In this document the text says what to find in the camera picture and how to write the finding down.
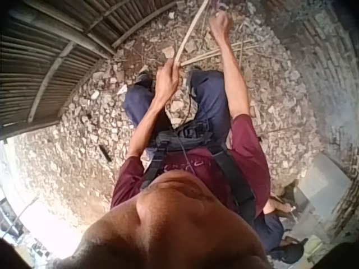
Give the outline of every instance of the safety harness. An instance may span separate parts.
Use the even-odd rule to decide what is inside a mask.
[[[144,175],[141,189],[148,187],[154,179],[163,173],[162,161],[167,152],[188,151],[196,147],[206,147],[221,169],[234,198],[237,213],[251,226],[255,218],[255,197],[225,145],[214,142],[209,122],[191,121],[184,126],[160,132],[156,138],[157,151]]]

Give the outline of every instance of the brick wall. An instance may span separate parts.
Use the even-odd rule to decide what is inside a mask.
[[[337,234],[359,205],[358,31],[329,1],[252,0],[281,43],[291,52],[308,89],[326,155],[352,179],[338,207]]]

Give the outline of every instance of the red t-shirt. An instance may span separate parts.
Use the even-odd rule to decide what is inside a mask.
[[[232,121],[232,154],[252,188],[256,203],[256,216],[262,211],[270,196],[268,164],[248,115],[239,115]],[[231,189],[222,171],[205,147],[187,152],[196,176],[212,191],[227,208],[233,210]],[[164,171],[185,170],[192,173],[182,152],[167,154],[163,160]],[[122,165],[114,188],[111,208],[127,201],[140,192],[144,167],[138,157],[129,157]]]

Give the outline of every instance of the dark pants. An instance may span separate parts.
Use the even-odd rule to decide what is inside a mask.
[[[126,115],[136,127],[147,112],[154,97],[151,86],[152,80],[142,80],[134,84],[126,94],[123,107]],[[231,119],[227,96],[224,91],[223,73],[193,70],[190,88],[193,89],[192,97],[198,104],[195,120],[208,120],[212,128],[213,138],[220,143],[225,143],[231,127]],[[163,110],[156,122],[152,138],[155,138],[158,132],[169,130],[171,127],[171,122]]]

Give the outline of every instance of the ground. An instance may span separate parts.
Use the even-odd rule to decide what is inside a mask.
[[[83,232],[109,210],[118,169],[134,131],[122,108],[127,89],[144,66],[155,75],[166,61],[165,53],[172,54],[180,46],[197,10],[196,2],[189,1],[184,10],[164,13],[144,26],[76,93],[59,125],[15,137],[24,185],[78,231]],[[231,15],[231,43],[242,38],[245,41],[243,53],[235,54],[250,93],[252,120],[269,164],[272,193],[281,194],[287,184],[304,177],[312,158],[322,149],[316,120],[290,53],[263,24],[255,8],[238,5],[231,8]],[[181,61],[217,48],[207,25],[200,20]],[[222,70],[220,57],[195,65]],[[174,126],[193,118],[196,111],[183,86],[191,67],[181,69],[181,86],[166,107]],[[149,163],[146,155],[142,161],[145,166]]]

